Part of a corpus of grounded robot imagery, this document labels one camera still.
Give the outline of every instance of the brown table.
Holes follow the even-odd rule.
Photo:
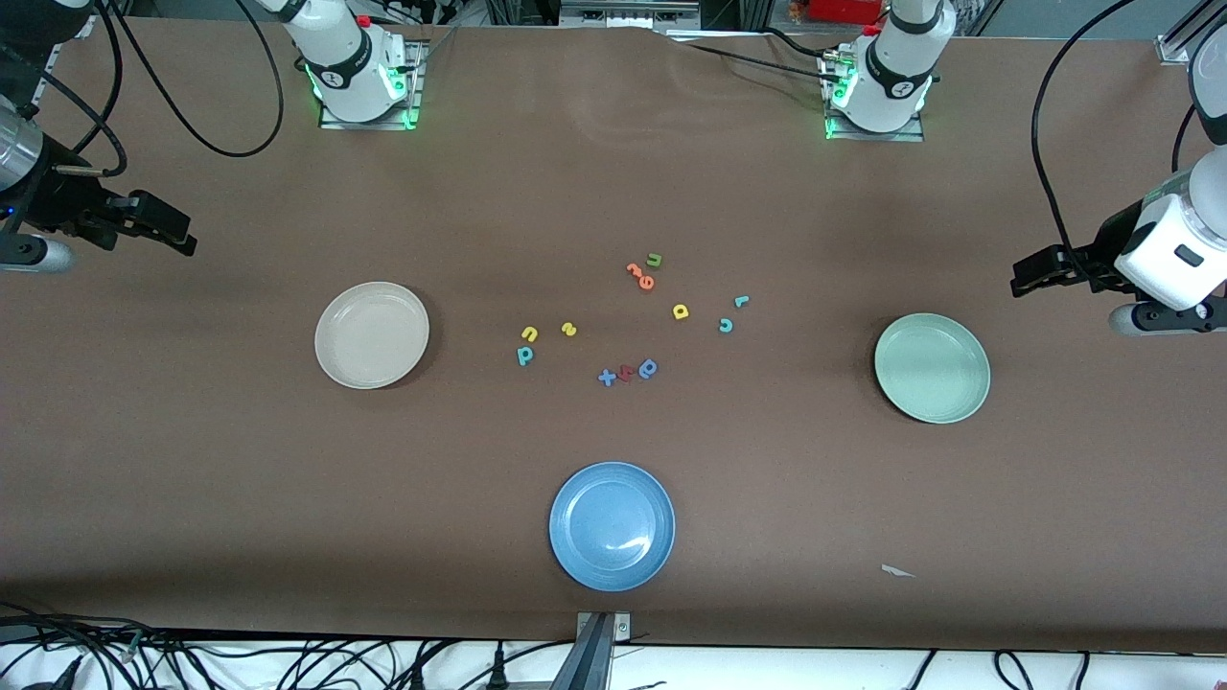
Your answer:
[[[202,131],[264,136],[249,27],[137,23]],[[551,638],[628,609],[660,642],[1222,651],[1223,340],[1113,335],[1120,300],[1085,287],[1010,297],[1055,238],[1027,128],[1058,44],[955,41],[928,141],[879,145],[826,141],[805,77],[632,29],[461,29],[420,130],[324,133],[269,37],[288,112],[250,160],[190,140],[128,60],[112,188],[191,215],[195,258],[75,243],[70,275],[0,276],[5,598],[223,629]],[[93,103],[109,70],[101,36],[58,68]],[[1145,43],[1070,54],[1043,141],[1076,239],[1166,176],[1187,104]],[[65,141],[85,126],[47,110]],[[643,295],[623,266],[648,252]],[[368,280],[421,295],[432,343],[353,392],[312,334]],[[964,422],[876,388],[877,335],[917,311],[988,350]],[[596,381],[649,356],[649,382]],[[616,595],[546,535],[567,476],[611,458],[679,521],[664,571]]]

